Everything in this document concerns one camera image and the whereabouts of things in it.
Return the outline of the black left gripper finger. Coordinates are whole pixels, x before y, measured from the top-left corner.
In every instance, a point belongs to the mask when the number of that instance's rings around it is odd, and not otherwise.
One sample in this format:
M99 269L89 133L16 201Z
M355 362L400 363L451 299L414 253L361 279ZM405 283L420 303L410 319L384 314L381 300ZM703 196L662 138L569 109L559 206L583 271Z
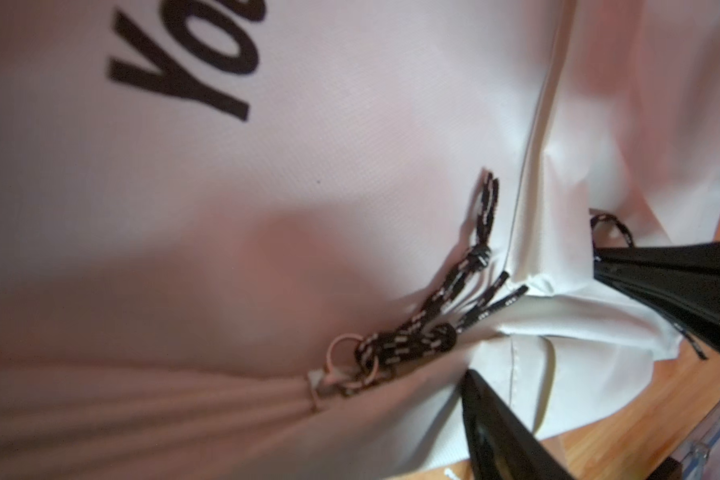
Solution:
M475 370L460 384L473 475L480 480L572 480Z

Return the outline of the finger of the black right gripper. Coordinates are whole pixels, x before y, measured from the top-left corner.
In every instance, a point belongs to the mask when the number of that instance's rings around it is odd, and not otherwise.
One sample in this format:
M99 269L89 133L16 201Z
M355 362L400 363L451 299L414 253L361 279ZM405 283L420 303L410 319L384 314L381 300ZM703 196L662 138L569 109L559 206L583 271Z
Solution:
M720 353L720 242L598 248L594 277Z

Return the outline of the white student backpack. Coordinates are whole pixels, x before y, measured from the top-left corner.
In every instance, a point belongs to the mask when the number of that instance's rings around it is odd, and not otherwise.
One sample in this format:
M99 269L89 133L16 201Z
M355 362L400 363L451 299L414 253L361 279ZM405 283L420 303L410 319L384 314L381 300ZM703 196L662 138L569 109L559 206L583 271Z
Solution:
M593 275L720 216L720 1L0 1L0 479L379 479L677 356Z

